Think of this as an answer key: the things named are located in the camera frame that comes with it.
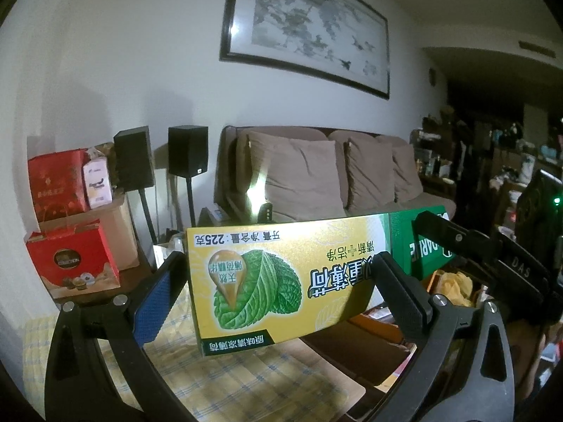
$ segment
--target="red box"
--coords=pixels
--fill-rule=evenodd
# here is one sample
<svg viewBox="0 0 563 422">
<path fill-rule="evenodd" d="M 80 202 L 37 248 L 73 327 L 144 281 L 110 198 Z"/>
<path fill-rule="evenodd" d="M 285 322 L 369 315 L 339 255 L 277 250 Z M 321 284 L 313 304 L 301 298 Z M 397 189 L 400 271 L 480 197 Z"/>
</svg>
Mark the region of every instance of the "red box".
<svg viewBox="0 0 563 422">
<path fill-rule="evenodd" d="M 84 149 L 54 152 L 27 161 L 38 222 L 89 210 L 82 177 L 86 161 Z"/>
<path fill-rule="evenodd" d="M 119 287 L 119 272 L 98 220 L 34 233 L 26 246 L 53 298 Z"/>
</svg>

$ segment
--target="yellow checkered cloth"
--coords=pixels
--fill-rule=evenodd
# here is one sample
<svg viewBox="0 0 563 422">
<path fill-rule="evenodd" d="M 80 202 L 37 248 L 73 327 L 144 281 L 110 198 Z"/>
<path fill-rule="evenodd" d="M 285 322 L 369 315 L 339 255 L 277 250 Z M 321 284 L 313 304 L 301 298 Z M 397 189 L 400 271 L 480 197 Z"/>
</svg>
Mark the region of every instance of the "yellow checkered cloth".
<svg viewBox="0 0 563 422">
<path fill-rule="evenodd" d="M 43 416 L 47 358 L 56 320 L 46 317 L 25 326 L 25 392 Z M 100 347 L 122 400 L 140 409 L 109 342 L 100 340 Z M 175 395 L 199 421 L 326 422 L 340 417 L 361 396 L 350 387 L 348 378 L 336 369 L 327 371 L 328 363 L 298 339 L 203 357 L 196 343 L 187 287 L 156 340 L 144 349 Z"/>
</svg>

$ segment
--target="picture frame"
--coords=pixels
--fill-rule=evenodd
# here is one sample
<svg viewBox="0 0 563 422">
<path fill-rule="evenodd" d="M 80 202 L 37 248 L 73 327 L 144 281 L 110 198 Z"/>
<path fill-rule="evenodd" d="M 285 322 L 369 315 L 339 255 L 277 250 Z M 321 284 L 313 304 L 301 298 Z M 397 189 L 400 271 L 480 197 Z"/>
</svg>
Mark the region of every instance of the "picture frame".
<svg viewBox="0 0 563 422">
<path fill-rule="evenodd" d="M 387 19 L 362 0 L 226 0 L 219 58 L 390 96 Z"/>
</svg>

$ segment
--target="round logo on box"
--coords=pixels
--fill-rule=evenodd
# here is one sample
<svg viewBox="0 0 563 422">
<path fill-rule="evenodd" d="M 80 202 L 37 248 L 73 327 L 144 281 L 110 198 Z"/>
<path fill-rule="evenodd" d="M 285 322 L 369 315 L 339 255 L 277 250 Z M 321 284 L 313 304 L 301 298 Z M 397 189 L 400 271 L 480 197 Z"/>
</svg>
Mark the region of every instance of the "round logo on box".
<svg viewBox="0 0 563 422">
<path fill-rule="evenodd" d="M 53 260 L 62 269 L 73 269 L 80 265 L 82 258 L 75 250 L 61 249 L 55 252 Z"/>
</svg>

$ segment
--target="green leaf illustration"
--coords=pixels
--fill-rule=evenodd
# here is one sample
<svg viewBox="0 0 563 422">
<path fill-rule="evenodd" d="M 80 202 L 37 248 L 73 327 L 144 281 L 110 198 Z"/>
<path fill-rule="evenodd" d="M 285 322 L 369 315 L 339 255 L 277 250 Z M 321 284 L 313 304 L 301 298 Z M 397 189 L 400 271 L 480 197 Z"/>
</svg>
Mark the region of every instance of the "green leaf illustration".
<svg viewBox="0 0 563 422">
<path fill-rule="evenodd" d="M 278 293 L 271 311 L 277 314 L 297 312 L 301 306 L 301 284 L 295 271 L 285 261 L 274 254 L 268 254 L 274 264 L 278 278 Z"/>
<path fill-rule="evenodd" d="M 215 317 L 222 328 L 229 330 L 247 327 L 263 318 L 271 309 L 278 292 L 278 279 L 270 255 L 262 250 L 243 254 L 246 278 L 231 311 L 224 296 L 215 292 Z"/>
</svg>

